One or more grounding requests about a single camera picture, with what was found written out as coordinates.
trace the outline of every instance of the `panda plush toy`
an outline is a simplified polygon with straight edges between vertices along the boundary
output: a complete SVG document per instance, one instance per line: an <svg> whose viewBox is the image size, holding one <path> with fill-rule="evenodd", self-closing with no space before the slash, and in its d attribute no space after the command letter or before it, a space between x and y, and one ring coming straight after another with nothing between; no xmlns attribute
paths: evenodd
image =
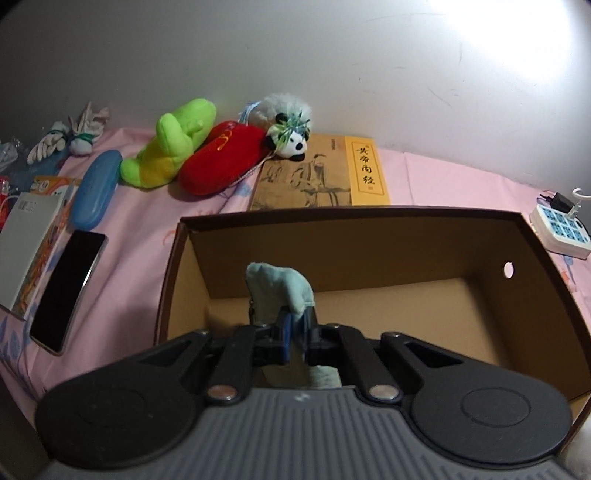
<svg viewBox="0 0 591 480"><path fill-rule="evenodd" d="M265 146L278 157L302 161L310 138L310 115L310 106L299 98L275 93L249 104L240 122L266 130Z"/></svg>

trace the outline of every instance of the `silver screw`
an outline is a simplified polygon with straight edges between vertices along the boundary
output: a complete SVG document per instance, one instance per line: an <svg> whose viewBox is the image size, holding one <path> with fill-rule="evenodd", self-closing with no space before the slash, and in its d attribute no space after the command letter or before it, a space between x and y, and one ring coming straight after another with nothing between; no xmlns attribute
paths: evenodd
<svg viewBox="0 0 591 480"><path fill-rule="evenodd" d="M207 389L207 396L214 400L229 401L236 398L238 390L231 385L214 385Z"/></svg>
<svg viewBox="0 0 591 480"><path fill-rule="evenodd" d="M376 400L393 400L400 390L393 385L374 385L369 389L369 394Z"/></svg>

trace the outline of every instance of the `barcode label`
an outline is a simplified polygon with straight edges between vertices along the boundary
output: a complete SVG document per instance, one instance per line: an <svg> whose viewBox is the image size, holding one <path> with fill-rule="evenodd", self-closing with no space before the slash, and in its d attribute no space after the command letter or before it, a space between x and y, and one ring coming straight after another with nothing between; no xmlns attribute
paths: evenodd
<svg viewBox="0 0 591 480"><path fill-rule="evenodd" d="M32 212L36 204L37 202L33 202L32 200L22 200L19 202L17 208L23 212Z"/></svg>

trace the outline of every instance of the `green plush toy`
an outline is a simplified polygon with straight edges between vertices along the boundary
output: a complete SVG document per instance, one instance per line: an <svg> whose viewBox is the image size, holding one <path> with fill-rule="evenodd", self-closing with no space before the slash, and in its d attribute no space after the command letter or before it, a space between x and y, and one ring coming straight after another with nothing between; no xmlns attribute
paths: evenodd
<svg viewBox="0 0 591 480"><path fill-rule="evenodd" d="M165 113L156 136L135 158L121 162L121 177L134 187L153 189L174 180L178 171L205 141L216 119L216 107L198 98Z"/></svg>

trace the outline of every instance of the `light green cloth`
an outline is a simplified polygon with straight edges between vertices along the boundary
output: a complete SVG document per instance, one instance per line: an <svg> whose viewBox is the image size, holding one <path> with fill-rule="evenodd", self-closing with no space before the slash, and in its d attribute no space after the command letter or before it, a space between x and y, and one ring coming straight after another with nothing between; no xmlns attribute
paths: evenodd
<svg viewBox="0 0 591 480"><path fill-rule="evenodd" d="M275 323L279 311L285 306L299 318L306 308L316 305L310 283L293 268L251 263L246 268L246 285L251 293L251 322L255 325ZM341 387L336 368L324 365L309 367L303 361L301 349L293 343L290 347L289 365L271 365L262 370L267 381L276 388Z"/></svg>

